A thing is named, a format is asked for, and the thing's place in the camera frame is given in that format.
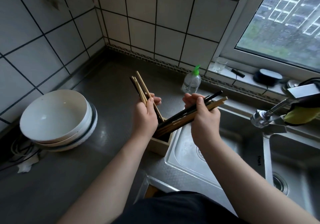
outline stacked bowls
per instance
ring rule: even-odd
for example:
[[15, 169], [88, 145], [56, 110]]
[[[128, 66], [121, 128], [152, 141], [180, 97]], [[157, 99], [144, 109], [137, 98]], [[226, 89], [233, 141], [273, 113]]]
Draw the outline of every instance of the stacked bowls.
[[21, 132], [41, 149], [60, 152], [83, 143], [98, 121], [93, 104], [79, 92], [58, 90], [33, 101], [20, 119]]

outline drinking glass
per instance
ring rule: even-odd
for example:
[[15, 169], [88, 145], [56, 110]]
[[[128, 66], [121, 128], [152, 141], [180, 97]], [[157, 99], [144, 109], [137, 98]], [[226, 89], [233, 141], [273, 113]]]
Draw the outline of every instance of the drinking glass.
[[225, 67], [228, 60], [222, 57], [218, 57], [214, 62], [214, 67], [212, 68], [215, 72], [221, 72]]

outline kitchen counter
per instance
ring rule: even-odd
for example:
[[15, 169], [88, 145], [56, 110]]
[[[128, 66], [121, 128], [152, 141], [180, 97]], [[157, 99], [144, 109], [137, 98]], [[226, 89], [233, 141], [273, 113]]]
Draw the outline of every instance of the kitchen counter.
[[[47, 153], [29, 173], [16, 174], [11, 168], [0, 174], [0, 215], [2, 223], [55, 223], [67, 208], [97, 177], [130, 136], [133, 106], [138, 100], [130, 76], [138, 70], [149, 91], [162, 98], [158, 106], [163, 117], [184, 107], [180, 88], [184, 75], [116, 52], [109, 52], [74, 90], [82, 93], [98, 111], [98, 124], [81, 146], [62, 153]], [[218, 87], [202, 84], [199, 93], [209, 95]], [[237, 104], [248, 116], [256, 108], [270, 104], [235, 92], [226, 107]], [[167, 184], [174, 190], [197, 191], [219, 202], [232, 212], [220, 187], [166, 164], [165, 158], [151, 152], [143, 155], [126, 206], [137, 198], [146, 177]]]

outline forearm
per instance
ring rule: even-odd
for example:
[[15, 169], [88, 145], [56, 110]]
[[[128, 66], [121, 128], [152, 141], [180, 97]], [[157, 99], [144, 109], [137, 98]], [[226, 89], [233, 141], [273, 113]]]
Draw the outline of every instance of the forearm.
[[146, 137], [131, 137], [58, 223], [105, 224], [118, 217], [148, 141]]
[[271, 186], [220, 137], [200, 149], [240, 218], [251, 223], [318, 223]]

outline window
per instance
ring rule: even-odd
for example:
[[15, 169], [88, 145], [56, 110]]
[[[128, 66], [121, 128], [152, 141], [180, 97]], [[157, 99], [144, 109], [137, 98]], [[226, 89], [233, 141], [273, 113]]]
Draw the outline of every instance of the window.
[[219, 56], [300, 80], [319, 76], [320, 0], [247, 0]]

